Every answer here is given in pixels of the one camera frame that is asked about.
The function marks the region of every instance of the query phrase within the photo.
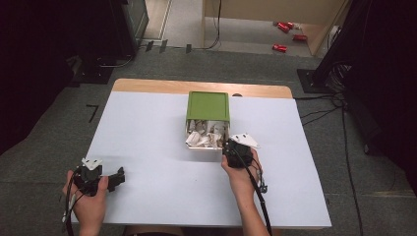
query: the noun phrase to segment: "red object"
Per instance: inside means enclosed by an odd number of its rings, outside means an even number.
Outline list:
[[[294,23],[285,23],[290,29],[294,29]]]
[[[278,28],[285,33],[289,32],[289,27],[285,23],[278,23]]]
[[[304,34],[294,34],[292,40],[307,41],[307,36]]]
[[[279,44],[274,44],[273,47],[272,47],[272,50],[285,53],[286,52],[286,46],[279,45]]]

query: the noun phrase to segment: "wooden table edge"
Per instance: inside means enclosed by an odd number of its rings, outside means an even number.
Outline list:
[[[230,95],[239,93],[242,96],[293,98],[291,89],[286,86],[263,86],[244,84],[225,84],[207,82],[143,80],[121,78],[115,81],[112,91],[160,92],[187,94],[191,90],[221,91]]]

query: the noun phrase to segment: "hand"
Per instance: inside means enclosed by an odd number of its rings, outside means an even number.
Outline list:
[[[258,177],[256,168],[259,167],[262,169],[262,167],[258,166],[258,164],[256,163],[257,161],[260,164],[257,152],[252,148],[251,148],[251,152],[254,157],[254,160],[252,160],[252,166],[249,166],[249,170],[254,176],[255,181],[258,183],[259,177]],[[223,167],[223,169],[226,171],[227,175],[229,176],[230,187],[233,191],[233,194],[238,204],[240,202],[253,203],[255,189],[254,189],[254,186],[252,185],[251,179],[249,178],[249,174],[246,171],[246,169],[245,168],[237,169],[237,168],[229,167],[227,163],[227,158],[225,155],[223,156],[223,159],[221,161],[221,167]]]
[[[73,171],[67,173],[67,183],[62,192],[67,195],[67,187]],[[80,236],[98,235],[105,216],[105,195],[108,186],[108,176],[102,176],[98,182],[98,190],[94,197],[82,196],[74,205],[74,213],[80,222]],[[75,184],[71,186],[71,196],[77,199],[82,195]]]

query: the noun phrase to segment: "left hand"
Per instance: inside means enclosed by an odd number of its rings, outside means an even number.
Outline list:
[[[62,192],[67,195],[67,187],[73,171],[67,173],[67,183]],[[102,176],[98,182],[98,190],[94,197],[82,196],[74,205],[74,213],[80,222],[80,235],[98,235],[105,216],[105,195],[108,186],[108,176]],[[75,184],[71,186],[71,197],[76,194],[77,199],[82,195]]]

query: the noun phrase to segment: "black cable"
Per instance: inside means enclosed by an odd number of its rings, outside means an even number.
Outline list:
[[[353,199],[355,201],[356,212],[358,214],[360,235],[363,236],[364,232],[363,232],[363,226],[362,226],[361,211],[359,210],[358,198],[356,196],[356,189],[355,189],[355,185],[353,184],[352,172],[351,172],[350,162],[349,162],[349,151],[347,149],[347,134],[346,134],[346,124],[345,124],[345,121],[344,121],[344,108],[341,109],[341,120],[342,120],[342,123],[343,123],[344,152],[346,154],[347,172],[349,173],[350,187],[352,188]]]
[[[118,67],[124,67],[124,66],[126,66],[127,64],[129,64],[129,62],[131,62],[132,61],[132,59],[133,59],[133,56],[132,55],[129,55],[129,59],[128,59],[128,61],[127,62],[125,62],[125,63],[123,63],[123,64],[120,64],[120,65],[109,65],[109,66],[107,66],[107,65],[98,65],[99,67],[105,67],[105,68],[118,68]]]
[[[334,109],[332,109],[332,110],[330,110],[330,111],[326,112],[325,114],[323,114],[323,115],[319,116],[318,118],[313,119],[313,120],[311,120],[311,121],[308,121],[308,122],[304,123],[304,124],[303,124],[303,126],[305,126],[305,125],[307,125],[307,124],[310,124],[310,123],[312,123],[313,121],[317,121],[317,120],[319,120],[320,118],[322,118],[322,117],[324,117],[324,116],[326,116],[326,115],[330,114],[331,112],[333,112],[333,111],[337,110],[338,108],[340,108],[340,107],[335,107]]]
[[[388,192],[393,189],[393,187],[395,186],[395,182],[396,182],[396,171],[395,171],[395,164],[393,164],[393,181],[392,181],[391,186],[388,189]]]
[[[294,100],[314,100],[314,99],[329,99],[332,98],[333,95],[320,95],[320,96],[304,96],[304,97],[294,97]]]
[[[243,166],[245,166],[245,169],[249,174],[249,178],[251,179],[252,185],[254,186],[255,192],[257,193],[258,199],[260,200],[260,203],[261,203],[261,209],[262,209],[262,212],[264,214],[265,222],[267,224],[267,231],[268,231],[269,235],[272,236],[272,229],[270,228],[267,206],[265,204],[264,197],[261,194],[261,190],[258,187],[258,183],[255,180],[254,176],[252,175],[251,171],[249,170],[248,166],[245,164],[245,161],[243,160],[242,156],[240,156],[239,152],[236,149],[234,149],[234,151],[236,152],[237,156],[239,157],[240,162],[242,162]],[[255,160],[255,162],[261,168],[261,165],[256,160]]]
[[[310,113],[308,113],[307,115],[300,116],[300,118],[305,118],[305,117],[307,117],[307,116],[309,116],[309,115],[318,114],[318,113],[323,113],[323,112],[329,112],[329,111],[333,111],[333,110],[334,110],[334,109],[330,109],[330,110],[321,110],[321,111],[314,111],[314,112],[310,112]]]
[[[210,47],[204,48],[204,50],[209,50],[209,49],[214,48],[217,45],[217,43],[220,41],[220,14],[221,14],[221,0],[220,0],[220,3],[218,4],[217,37],[216,37],[214,43]]]
[[[66,217],[66,221],[64,222],[64,226],[63,226],[63,232],[65,232],[65,229],[68,232],[69,236],[73,236],[74,235],[74,231],[73,231],[73,227],[71,224],[71,210],[74,207],[74,205],[71,206],[70,209],[70,196],[71,196],[71,187],[73,185],[74,182],[74,177],[81,171],[81,168],[77,168],[74,172],[73,175],[71,176],[70,181],[68,182],[68,186],[67,186],[67,195],[65,197],[65,217]]]

